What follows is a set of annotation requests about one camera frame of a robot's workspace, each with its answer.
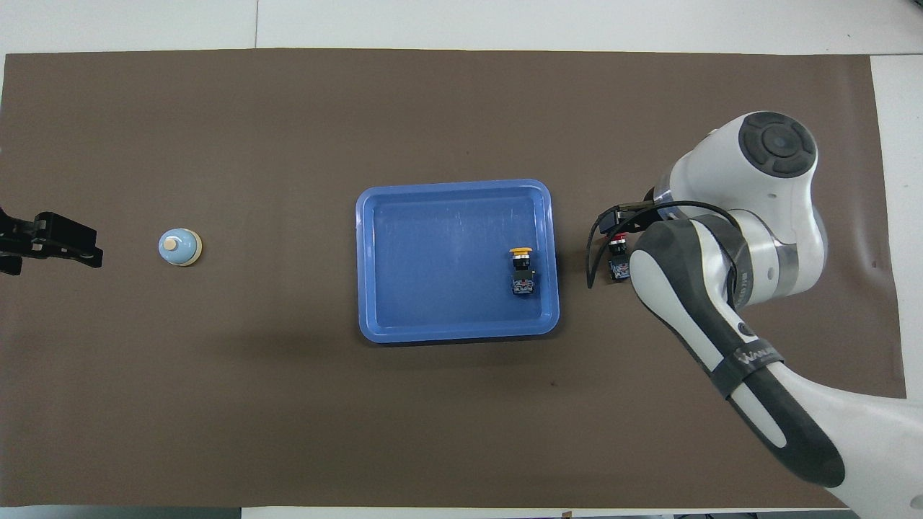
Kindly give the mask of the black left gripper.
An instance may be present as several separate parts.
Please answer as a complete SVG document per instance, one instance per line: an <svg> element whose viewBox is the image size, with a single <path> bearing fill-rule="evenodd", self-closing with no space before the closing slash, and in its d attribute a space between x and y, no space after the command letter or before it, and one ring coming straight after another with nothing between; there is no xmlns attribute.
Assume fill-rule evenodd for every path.
<svg viewBox="0 0 923 519"><path fill-rule="evenodd" d="M94 229L52 211L24 220L0 209L0 273L20 275L20 255L78 255L78 262L101 268L103 251L96 239Z"/></svg>

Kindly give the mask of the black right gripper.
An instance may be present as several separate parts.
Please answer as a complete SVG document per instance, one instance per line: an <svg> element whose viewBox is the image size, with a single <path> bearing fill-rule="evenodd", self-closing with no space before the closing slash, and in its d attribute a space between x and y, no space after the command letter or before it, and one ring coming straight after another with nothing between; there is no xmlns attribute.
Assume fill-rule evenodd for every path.
<svg viewBox="0 0 923 519"><path fill-rule="evenodd" d="M658 210L653 205L617 205L600 214L600 234L606 236L619 229L619 233L642 233L658 221Z"/></svg>

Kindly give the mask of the red push button switch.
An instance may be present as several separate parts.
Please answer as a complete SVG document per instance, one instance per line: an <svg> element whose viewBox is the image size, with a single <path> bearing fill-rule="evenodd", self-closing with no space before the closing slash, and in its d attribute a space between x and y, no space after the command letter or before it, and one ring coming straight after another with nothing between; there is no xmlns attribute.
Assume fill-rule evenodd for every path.
<svg viewBox="0 0 923 519"><path fill-rule="evenodd" d="M609 240L609 276L612 282L622 283L632 277L630 272L630 257L632 250L627 243L628 233L618 233Z"/></svg>

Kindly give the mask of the yellow push button switch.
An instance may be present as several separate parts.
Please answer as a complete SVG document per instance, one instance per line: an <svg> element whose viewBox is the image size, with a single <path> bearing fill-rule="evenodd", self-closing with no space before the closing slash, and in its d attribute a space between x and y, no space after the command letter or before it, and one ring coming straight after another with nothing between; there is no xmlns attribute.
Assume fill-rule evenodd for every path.
<svg viewBox="0 0 923 519"><path fill-rule="evenodd" d="M515 296L527 296L535 290L535 272L531 268L531 247L510 249L512 262L511 292Z"/></svg>

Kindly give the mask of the light blue service bell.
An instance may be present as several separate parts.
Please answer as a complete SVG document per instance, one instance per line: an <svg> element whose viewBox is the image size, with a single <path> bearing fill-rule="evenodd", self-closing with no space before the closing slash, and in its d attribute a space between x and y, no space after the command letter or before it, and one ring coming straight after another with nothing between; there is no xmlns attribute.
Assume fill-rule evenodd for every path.
<svg viewBox="0 0 923 519"><path fill-rule="evenodd" d="M189 267L201 256L203 240L188 228L172 228L159 237L157 250L168 264Z"/></svg>

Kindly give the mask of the blue plastic tray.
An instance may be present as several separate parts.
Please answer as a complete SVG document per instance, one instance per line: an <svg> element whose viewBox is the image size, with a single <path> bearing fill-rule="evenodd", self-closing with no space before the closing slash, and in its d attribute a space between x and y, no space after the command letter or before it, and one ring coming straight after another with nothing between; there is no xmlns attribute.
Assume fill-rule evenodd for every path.
<svg viewBox="0 0 923 519"><path fill-rule="evenodd" d="M535 179L372 187L355 204L358 325L376 344L543 335L560 319L552 197ZM511 292L531 247L534 293Z"/></svg>

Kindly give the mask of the brown table mat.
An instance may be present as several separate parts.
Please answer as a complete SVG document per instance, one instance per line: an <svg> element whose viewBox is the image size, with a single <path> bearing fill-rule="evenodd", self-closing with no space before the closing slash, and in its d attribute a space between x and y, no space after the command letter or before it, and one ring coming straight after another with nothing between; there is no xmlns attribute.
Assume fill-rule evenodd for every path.
<svg viewBox="0 0 923 519"><path fill-rule="evenodd" d="M600 211L755 110L816 138L830 257L746 321L812 381L904 396L866 56L7 56L0 207L80 221L105 256L0 275L0 507L834 508L632 286L584 277ZM557 327L367 340L360 194L521 178L552 197ZM192 266L159 256L172 228L201 236Z"/></svg>

